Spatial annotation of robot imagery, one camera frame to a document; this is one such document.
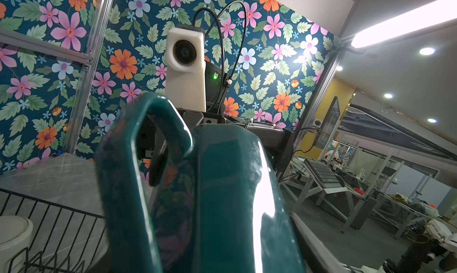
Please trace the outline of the white mug red interior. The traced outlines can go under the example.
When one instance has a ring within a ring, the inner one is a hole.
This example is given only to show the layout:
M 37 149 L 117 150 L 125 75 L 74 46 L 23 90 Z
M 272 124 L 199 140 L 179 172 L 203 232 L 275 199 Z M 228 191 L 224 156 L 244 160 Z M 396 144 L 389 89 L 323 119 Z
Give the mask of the white mug red interior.
M 1 216 L 1 272 L 19 273 L 30 246 L 33 223 L 21 216 Z

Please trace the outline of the dark green mug white interior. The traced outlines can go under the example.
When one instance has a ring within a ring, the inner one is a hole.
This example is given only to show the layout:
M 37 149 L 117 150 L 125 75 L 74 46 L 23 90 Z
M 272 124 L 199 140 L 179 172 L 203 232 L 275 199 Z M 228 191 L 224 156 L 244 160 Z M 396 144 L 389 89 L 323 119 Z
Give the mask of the dark green mug white interior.
M 151 203 L 136 153 L 147 118 L 168 148 Z M 144 93 L 123 108 L 95 165 L 115 273 L 305 272 L 268 156 L 247 129 L 189 129 L 166 97 Z

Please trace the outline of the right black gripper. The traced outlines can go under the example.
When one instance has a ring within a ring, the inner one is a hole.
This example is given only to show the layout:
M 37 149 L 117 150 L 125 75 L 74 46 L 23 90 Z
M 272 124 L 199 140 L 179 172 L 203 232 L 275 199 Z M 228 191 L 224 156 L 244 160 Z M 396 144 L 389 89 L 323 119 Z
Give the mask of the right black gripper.
M 252 122 L 222 114 L 186 109 L 178 109 L 178 113 L 190 129 L 200 124 L 233 124 L 243 127 L 260 139 L 276 172 L 283 172 L 289 165 L 296 134 L 291 130 L 281 129 L 272 118 L 265 122 Z M 153 179 L 149 183 L 150 186 L 158 185 L 158 176 L 164 168 L 166 154 L 167 144 L 164 135 L 157 131 L 152 119 L 145 118 L 137 136 L 137 157 L 140 160 L 145 159 L 146 169 L 152 171 Z

